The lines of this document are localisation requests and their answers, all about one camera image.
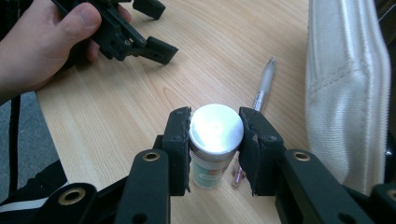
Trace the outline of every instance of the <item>pen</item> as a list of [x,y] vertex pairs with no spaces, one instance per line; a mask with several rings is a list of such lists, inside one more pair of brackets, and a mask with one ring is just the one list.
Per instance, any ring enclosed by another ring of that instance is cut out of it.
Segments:
[[[265,105],[267,95],[271,88],[272,78],[275,72],[275,59],[271,58],[270,61],[265,65],[262,71],[262,81],[260,82],[259,90],[257,92],[256,98],[254,99],[253,109],[257,111],[262,111],[262,106]],[[239,161],[235,163],[235,175],[233,178],[233,185],[235,187],[239,186],[242,177],[244,176],[244,171],[239,165]]]

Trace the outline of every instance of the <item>white cloth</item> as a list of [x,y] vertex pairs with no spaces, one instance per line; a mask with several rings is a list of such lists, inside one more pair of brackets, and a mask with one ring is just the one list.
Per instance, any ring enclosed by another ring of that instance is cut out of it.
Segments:
[[365,194],[382,183],[390,65],[374,1],[311,0],[306,122],[311,151]]

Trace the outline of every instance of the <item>light wood desk surface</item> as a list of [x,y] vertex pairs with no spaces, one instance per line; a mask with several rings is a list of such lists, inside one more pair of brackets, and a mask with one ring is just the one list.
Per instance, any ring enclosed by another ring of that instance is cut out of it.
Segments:
[[[37,93],[70,182],[103,189],[129,174],[134,156],[163,134],[182,106],[251,107],[268,60],[276,73],[263,114],[287,148],[307,149],[304,125],[308,0],[162,0],[158,21],[132,10],[132,26],[179,48],[166,66],[103,55],[75,66]],[[274,197],[232,187],[232,166],[217,189],[171,200],[172,223],[278,223]]]

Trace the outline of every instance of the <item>hand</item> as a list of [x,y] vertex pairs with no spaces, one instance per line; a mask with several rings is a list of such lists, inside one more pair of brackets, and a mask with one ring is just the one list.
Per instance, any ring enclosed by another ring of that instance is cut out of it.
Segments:
[[[128,11],[119,7],[127,21]],[[89,38],[100,26],[94,6],[82,3],[63,19],[50,0],[35,0],[12,30],[0,42],[0,104],[13,96],[46,85],[66,62],[70,49]],[[87,58],[97,58],[99,46],[93,41]]]

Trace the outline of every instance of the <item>black cable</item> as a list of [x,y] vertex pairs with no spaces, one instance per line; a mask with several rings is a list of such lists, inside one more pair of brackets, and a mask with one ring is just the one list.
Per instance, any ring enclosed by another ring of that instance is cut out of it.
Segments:
[[18,189],[18,132],[20,123],[21,97],[11,100],[11,115],[9,117],[9,192],[11,194]]

